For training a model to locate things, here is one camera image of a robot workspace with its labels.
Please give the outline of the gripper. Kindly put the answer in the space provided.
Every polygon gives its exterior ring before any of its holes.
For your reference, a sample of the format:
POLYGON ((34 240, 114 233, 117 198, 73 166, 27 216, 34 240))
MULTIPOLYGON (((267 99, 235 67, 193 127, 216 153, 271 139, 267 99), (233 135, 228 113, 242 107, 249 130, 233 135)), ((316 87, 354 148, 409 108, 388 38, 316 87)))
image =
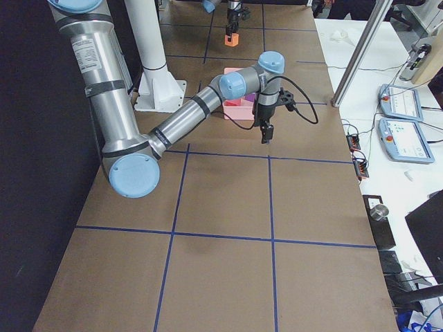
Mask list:
POLYGON ((238 33, 239 30, 239 18, 241 16, 242 2, 241 1, 228 1, 227 2, 227 20, 226 35, 232 35, 238 33))
POLYGON ((261 143, 266 144, 273 138, 274 126, 271 124, 271 117, 275 113, 278 93, 260 93, 254 106, 254 126, 260 127, 262 134, 261 143))

